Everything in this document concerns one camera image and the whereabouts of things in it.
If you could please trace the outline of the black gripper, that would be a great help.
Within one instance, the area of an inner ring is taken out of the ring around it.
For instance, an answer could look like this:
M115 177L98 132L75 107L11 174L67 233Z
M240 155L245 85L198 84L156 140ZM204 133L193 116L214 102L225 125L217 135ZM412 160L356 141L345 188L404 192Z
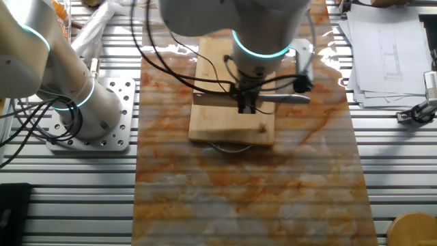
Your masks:
M231 87L231 97L238 103L238 113L255 114L256 101L262 85L253 81L239 81Z

